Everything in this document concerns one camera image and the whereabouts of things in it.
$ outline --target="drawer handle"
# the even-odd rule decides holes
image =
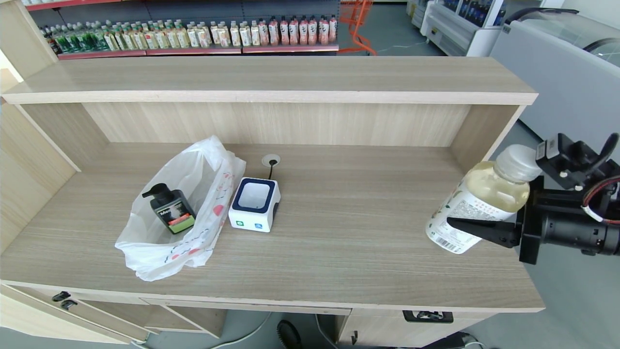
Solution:
[[[61,291],[59,294],[53,296],[51,298],[52,302],[60,302],[60,301],[64,301],[65,299],[71,297],[71,294],[67,291]]]
[[[69,308],[72,306],[76,306],[78,304],[78,302],[72,300],[72,299],[67,299],[66,301],[62,302],[60,304],[60,307],[63,308],[66,311],[69,311]]]
[[[403,310],[402,315],[407,322],[431,322],[433,324],[452,324],[454,322],[452,312],[421,311],[414,314],[411,310]]]

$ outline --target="gray floor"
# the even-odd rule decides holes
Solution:
[[[404,13],[404,5],[374,5],[362,35],[371,40],[380,55],[442,55],[432,44],[424,43],[424,38],[413,29]],[[340,44],[341,47],[348,45],[342,36]],[[522,125],[516,124],[498,152],[513,143],[533,147],[538,140]],[[536,314],[496,315],[470,327],[468,332],[477,336],[487,348],[620,348],[620,331],[617,329],[620,268],[615,258],[582,256],[568,248],[543,245],[538,265],[526,266],[526,269],[547,309]],[[153,349],[209,348],[252,331],[266,315],[264,312],[230,311],[220,341],[208,335],[164,332],[149,338],[147,345]],[[275,335],[275,326],[280,319],[288,319],[297,326],[306,348],[328,347],[317,331],[313,315],[274,313],[255,336],[227,348],[280,348]],[[326,331],[333,330],[333,321],[330,317],[321,318]],[[2,349],[127,348],[31,337],[5,328],[0,328],[0,343]]]

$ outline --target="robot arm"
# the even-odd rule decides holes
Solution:
[[[454,228],[507,248],[521,245],[519,260],[536,264],[540,244],[578,248],[586,255],[620,255],[620,202],[613,197],[620,166],[609,157],[618,134],[599,154],[564,134],[538,145],[536,163],[564,189],[544,189],[544,177],[530,182],[530,195],[516,223],[448,218]]]

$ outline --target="orange shopping cart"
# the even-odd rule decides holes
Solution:
[[[339,53],[367,51],[369,55],[377,55],[377,52],[370,47],[370,41],[359,34],[360,27],[364,25],[372,5],[373,0],[352,0],[340,3],[340,23],[348,24],[348,31],[355,47],[341,48]]]

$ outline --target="white plastic bag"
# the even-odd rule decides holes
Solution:
[[[173,157],[144,186],[133,201],[129,221],[115,247],[125,253],[125,264],[145,281],[178,273],[183,265],[205,265],[226,221],[228,205],[246,162],[226,151],[216,136],[193,144]],[[141,193],[157,183],[181,189],[196,212],[191,229],[173,235],[151,209],[151,197]]]

